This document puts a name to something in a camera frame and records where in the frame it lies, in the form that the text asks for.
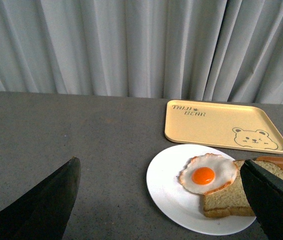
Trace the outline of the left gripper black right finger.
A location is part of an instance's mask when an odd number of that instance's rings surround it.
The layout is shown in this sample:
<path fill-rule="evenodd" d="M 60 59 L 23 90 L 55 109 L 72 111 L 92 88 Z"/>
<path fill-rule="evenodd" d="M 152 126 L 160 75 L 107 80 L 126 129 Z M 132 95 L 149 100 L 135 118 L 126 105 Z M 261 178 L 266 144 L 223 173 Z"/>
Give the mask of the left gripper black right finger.
<path fill-rule="evenodd" d="M 240 168 L 244 193 L 269 240 L 283 240 L 283 180 L 253 160 Z"/>

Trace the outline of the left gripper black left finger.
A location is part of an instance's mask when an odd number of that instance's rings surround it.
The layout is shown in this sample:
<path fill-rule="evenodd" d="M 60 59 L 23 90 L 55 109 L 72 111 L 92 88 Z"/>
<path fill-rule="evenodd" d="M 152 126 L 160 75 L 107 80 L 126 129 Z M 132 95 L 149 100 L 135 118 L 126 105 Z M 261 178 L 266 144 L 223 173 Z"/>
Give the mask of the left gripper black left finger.
<path fill-rule="evenodd" d="M 73 157 L 0 211 L 0 240 L 61 240 L 74 207 L 81 162 Z"/>

